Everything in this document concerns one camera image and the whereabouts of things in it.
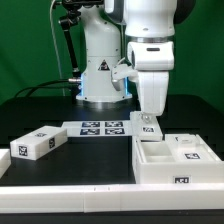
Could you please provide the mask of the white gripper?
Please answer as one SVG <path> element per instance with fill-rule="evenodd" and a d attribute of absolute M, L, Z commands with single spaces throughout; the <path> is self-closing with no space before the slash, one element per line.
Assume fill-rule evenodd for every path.
<path fill-rule="evenodd" d="M 134 70 L 141 111 L 151 116 L 161 116 L 166 102 L 169 71 L 174 68 L 174 44 L 129 42 L 127 56 Z M 150 122 L 142 114 L 144 122 Z"/>

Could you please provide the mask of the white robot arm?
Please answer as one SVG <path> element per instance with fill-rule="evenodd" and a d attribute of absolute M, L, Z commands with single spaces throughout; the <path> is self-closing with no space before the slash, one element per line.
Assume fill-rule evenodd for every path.
<path fill-rule="evenodd" d="M 78 98 L 89 104 L 114 104 L 130 97 L 136 85 L 141 118 L 163 114 L 169 72 L 174 68 L 176 24 L 196 0 L 102 0 L 80 8 L 86 43 L 86 68 Z"/>

